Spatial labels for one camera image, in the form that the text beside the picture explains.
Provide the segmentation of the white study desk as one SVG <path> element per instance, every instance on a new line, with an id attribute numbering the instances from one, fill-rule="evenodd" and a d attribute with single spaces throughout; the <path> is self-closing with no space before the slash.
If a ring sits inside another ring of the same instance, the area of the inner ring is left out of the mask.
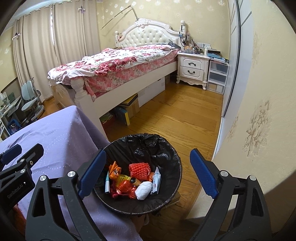
<path id="1" fill-rule="evenodd" d="M 22 101 L 22 97 L 17 97 L 14 101 L 10 102 L 6 92 L 1 93 L 1 125 L 4 126 L 4 129 L 10 135 L 8 131 L 9 117 L 14 116 L 16 120 L 18 117 L 15 114 L 15 111 L 18 110 Z"/>

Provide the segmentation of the light blue desk chair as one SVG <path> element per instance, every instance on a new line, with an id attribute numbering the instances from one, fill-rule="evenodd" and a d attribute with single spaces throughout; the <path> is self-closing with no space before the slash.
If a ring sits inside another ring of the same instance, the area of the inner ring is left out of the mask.
<path id="1" fill-rule="evenodd" d="M 25 104 L 22 106 L 22 112 L 26 114 L 22 125 L 29 125 L 37 121 L 44 113 L 44 105 L 41 104 L 41 92 L 34 87 L 34 78 L 32 77 L 21 87 L 22 98 Z"/>

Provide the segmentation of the yellow bottle black cap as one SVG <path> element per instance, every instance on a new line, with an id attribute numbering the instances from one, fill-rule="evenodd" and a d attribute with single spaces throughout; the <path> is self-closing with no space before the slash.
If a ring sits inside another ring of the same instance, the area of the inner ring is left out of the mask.
<path id="1" fill-rule="evenodd" d="M 130 178 L 130 183 L 135 186 L 135 187 L 138 187 L 142 182 L 140 180 L 138 180 L 137 178 L 135 177 L 132 177 Z"/>

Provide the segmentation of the teal white tube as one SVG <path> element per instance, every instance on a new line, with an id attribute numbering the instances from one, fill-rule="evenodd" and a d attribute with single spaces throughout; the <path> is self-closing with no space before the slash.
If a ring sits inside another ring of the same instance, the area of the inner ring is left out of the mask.
<path id="1" fill-rule="evenodd" d="M 107 175 L 106 175 L 104 192 L 110 193 L 109 172 L 107 172 Z"/>

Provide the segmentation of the white sliding wardrobe door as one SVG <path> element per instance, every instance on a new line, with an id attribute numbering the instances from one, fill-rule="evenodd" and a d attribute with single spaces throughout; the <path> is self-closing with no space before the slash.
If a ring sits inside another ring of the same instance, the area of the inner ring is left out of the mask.
<path id="1" fill-rule="evenodd" d="M 234 135 L 252 64 L 251 1 L 229 1 L 228 6 L 230 11 L 229 73 L 223 95 L 220 129 L 213 153 L 214 157 L 222 143 L 229 142 Z"/>

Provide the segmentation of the yellow foam fruit net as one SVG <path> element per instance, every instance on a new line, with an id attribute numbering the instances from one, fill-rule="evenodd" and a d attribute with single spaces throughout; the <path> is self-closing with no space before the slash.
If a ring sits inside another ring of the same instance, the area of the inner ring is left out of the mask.
<path id="1" fill-rule="evenodd" d="M 127 176 L 127 175 L 123 175 L 123 174 L 120 174 L 119 176 L 118 176 L 118 178 L 116 179 L 116 181 L 115 181 L 115 185 L 116 186 L 119 186 L 119 184 L 122 182 L 122 181 L 125 181 L 125 180 L 130 180 L 130 177 L 129 176 Z"/>

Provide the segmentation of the blue box under bed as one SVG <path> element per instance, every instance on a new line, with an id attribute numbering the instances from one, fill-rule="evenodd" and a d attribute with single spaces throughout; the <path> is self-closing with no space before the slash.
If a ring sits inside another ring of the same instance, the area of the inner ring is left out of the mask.
<path id="1" fill-rule="evenodd" d="M 111 114 L 113 114 L 119 121 L 126 124 L 127 126 L 130 125 L 130 118 L 126 109 L 115 107 L 111 110 Z"/>

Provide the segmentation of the silver white sachet packet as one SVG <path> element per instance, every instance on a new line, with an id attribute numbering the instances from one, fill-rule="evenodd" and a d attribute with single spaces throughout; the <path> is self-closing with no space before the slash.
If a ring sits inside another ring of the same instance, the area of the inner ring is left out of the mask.
<path id="1" fill-rule="evenodd" d="M 156 167 L 153 180 L 152 180 L 151 195 L 157 195 L 159 193 L 160 184 L 161 184 L 161 173 L 159 171 L 159 168 Z"/>

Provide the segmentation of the beige curtains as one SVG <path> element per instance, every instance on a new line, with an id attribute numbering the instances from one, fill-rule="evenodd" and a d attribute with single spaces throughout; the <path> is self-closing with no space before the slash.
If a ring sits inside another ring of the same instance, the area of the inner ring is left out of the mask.
<path id="1" fill-rule="evenodd" d="M 20 85 L 32 79 L 41 100 L 52 96 L 48 72 L 101 51 L 96 1 L 47 1 L 14 23 L 13 54 Z"/>

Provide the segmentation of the cardboard box under bed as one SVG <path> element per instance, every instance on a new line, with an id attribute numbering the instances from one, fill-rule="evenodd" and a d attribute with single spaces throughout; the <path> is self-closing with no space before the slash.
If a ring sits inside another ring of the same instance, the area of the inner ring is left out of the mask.
<path id="1" fill-rule="evenodd" d="M 125 109 L 128 112 L 129 119 L 131 119 L 139 112 L 138 94 L 134 94 L 118 106 Z"/>

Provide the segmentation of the red foam fruit net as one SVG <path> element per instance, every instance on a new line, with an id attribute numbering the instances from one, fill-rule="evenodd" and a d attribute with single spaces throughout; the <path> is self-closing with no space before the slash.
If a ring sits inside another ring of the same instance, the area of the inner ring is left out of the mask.
<path id="1" fill-rule="evenodd" d="M 151 168 L 148 163 L 132 163 L 129 165 L 130 177 L 135 177 L 141 182 L 149 181 L 151 175 Z"/>

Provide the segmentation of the orange plastic wrapper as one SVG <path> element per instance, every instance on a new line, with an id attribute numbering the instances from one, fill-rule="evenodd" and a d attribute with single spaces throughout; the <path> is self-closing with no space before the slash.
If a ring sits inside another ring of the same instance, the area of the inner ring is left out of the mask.
<path id="1" fill-rule="evenodd" d="M 108 172 L 109 172 L 109 179 L 116 180 L 121 174 L 121 167 L 119 167 L 116 161 L 114 161 L 114 163 L 109 166 Z"/>

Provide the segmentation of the black trash bin with bag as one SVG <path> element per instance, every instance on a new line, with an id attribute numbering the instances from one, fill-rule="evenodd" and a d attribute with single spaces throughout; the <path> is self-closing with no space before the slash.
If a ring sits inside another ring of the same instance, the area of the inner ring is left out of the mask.
<path id="1" fill-rule="evenodd" d="M 94 192 L 111 210 L 126 215 L 158 212 L 177 194 L 182 163 L 160 135 L 128 135 L 111 142 L 104 151 L 106 165 Z"/>

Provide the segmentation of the purple bed sheet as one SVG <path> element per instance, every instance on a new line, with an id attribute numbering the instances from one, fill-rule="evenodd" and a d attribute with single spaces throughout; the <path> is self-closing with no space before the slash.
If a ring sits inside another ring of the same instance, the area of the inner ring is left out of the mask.
<path id="1" fill-rule="evenodd" d="M 1 152 L 19 144 L 26 153 L 41 144 L 44 154 L 32 167 L 32 178 L 66 176 L 95 156 L 109 141 L 76 106 L 72 105 L 50 114 L 16 132 L 1 142 Z M 141 240 L 133 222 L 107 209 L 91 193 L 83 200 L 91 218 L 107 240 Z"/>

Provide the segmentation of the dark red wrapper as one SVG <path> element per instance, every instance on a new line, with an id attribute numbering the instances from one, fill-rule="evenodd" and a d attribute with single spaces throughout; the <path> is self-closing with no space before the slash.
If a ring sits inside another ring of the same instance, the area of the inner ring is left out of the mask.
<path id="1" fill-rule="evenodd" d="M 127 196 L 130 199 L 136 199 L 136 191 L 137 187 L 133 185 L 129 180 L 123 180 L 118 185 L 113 181 L 110 192 L 112 198 L 117 198 L 119 196 Z"/>

